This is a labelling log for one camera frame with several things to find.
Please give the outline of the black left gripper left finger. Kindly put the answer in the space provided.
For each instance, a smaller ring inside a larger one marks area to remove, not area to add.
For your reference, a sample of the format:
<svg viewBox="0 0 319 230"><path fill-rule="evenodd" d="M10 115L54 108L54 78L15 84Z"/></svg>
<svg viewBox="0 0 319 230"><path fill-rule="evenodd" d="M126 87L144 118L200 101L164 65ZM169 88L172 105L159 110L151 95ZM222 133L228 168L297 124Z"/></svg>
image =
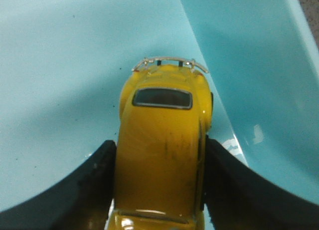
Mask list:
<svg viewBox="0 0 319 230"><path fill-rule="evenodd" d="M0 214L2 230L102 230L113 198L116 145L106 140L41 194Z"/></svg>

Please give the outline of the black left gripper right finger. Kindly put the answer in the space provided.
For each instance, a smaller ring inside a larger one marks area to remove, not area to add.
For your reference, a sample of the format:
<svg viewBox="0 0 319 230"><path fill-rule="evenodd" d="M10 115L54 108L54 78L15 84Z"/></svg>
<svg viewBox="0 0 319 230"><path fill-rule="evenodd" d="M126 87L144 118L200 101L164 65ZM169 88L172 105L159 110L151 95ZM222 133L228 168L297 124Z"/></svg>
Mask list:
<svg viewBox="0 0 319 230"><path fill-rule="evenodd" d="M204 202L216 230L317 230L319 207L263 178L206 138Z"/></svg>

